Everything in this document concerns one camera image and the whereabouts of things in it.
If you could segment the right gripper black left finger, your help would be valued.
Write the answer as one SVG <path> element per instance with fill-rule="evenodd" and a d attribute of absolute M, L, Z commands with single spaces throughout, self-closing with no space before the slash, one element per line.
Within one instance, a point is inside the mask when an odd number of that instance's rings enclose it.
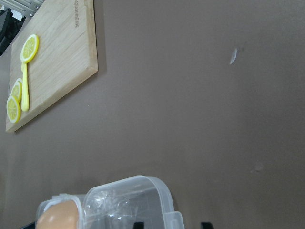
<path fill-rule="evenodd" d="M 144 229 L 144 222 L 135 222 L 133 224 L 133 229 Z"/>

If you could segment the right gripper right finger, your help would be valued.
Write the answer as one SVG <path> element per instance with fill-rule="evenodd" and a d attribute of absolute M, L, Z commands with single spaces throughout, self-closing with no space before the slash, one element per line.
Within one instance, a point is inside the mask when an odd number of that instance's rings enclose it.
<path fill-rule="evenodd" d="M 201 229 L 213 229 L 211 222 L 201 222 Z"/>

